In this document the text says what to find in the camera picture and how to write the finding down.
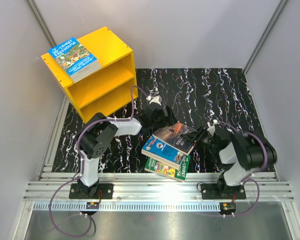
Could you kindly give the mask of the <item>dark Tale of Two Cities book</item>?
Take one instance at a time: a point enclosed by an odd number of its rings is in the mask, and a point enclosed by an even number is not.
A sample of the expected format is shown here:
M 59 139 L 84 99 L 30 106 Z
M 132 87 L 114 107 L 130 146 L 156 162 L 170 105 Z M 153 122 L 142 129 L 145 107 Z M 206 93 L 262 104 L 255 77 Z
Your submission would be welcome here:
M 153 136 L 167 145 L 175 148 L 184 155 L 190 155 L 194 146 L 191 141 L 185 140 L 182 135 L 194 132 L 195 129 L 183 123 L 159 128 L 153 132 Z

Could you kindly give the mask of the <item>blue paperback book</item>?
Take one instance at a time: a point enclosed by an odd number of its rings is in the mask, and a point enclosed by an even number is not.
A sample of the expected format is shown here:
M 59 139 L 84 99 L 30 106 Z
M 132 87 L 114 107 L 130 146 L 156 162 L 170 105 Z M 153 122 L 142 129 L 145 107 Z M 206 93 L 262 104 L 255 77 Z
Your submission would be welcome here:
M 141 153 L 149 158 L 179 170 L 186 160 L 186 155 L 151 135 L 141 149 Z

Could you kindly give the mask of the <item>blue 26-storey treehouse book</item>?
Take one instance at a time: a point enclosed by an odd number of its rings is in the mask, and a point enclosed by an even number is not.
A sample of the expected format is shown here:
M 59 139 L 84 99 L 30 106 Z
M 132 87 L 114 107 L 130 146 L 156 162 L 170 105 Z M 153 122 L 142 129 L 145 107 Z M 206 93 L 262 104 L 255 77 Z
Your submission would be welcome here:
M 48 53 L 73 83 L 101 69 L 98 58 L 74 37 L 51 48 Z

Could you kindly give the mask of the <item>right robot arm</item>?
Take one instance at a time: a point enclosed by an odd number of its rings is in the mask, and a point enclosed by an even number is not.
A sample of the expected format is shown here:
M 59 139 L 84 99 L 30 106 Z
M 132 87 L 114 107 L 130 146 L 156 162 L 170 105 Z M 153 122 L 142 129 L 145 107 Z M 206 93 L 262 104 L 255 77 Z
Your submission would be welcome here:
M 275 148 L 257 132 L 201 127 L 193 143 L 197 150 L 209 151 L 214 164 L 223 169 L 215 183 L 197 185 L 203 200 L 246 199 L 244 183 L 248 178 L 278 161 Z

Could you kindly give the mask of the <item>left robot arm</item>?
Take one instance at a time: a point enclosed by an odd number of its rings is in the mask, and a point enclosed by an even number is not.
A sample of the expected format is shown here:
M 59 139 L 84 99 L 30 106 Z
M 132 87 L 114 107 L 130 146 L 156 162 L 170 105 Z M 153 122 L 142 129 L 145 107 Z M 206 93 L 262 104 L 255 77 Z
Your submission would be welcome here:
M 106 117 L 103 113 L 96 113 L 78 131 L 76 148 L 81 165 L 76 183 L 72 184 L 74 191 L 70 193 L 70 197 L 91 199 L 98 194 L 99 161 L 114 138 L 161 130 L 178 123 L 171 108 L 162 107 L 158 103 L 151 103 L 145 110 L 137 114 L 132 113 L 128 118 Z

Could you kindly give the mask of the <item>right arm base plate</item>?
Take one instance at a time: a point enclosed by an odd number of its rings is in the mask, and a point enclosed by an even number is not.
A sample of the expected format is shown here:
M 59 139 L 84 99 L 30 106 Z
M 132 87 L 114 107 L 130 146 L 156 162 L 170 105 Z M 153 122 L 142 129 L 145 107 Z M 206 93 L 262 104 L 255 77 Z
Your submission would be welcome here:
M 239 186 L 219 187 L 216 183 L 200 183 L 200 192 L 203 200 L 245 200 L 245 188 Z

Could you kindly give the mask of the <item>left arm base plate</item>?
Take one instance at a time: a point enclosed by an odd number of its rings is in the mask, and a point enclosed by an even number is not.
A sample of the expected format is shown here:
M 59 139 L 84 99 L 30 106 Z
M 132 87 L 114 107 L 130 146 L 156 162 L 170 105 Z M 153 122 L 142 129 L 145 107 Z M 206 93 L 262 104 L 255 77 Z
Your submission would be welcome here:
M 113 198 L 114 184 L 99 183 L 87 187 L 78 183 L 73 183 L 70 187 L 69 198 L 76 200 L 99 199 L 111 200 Z

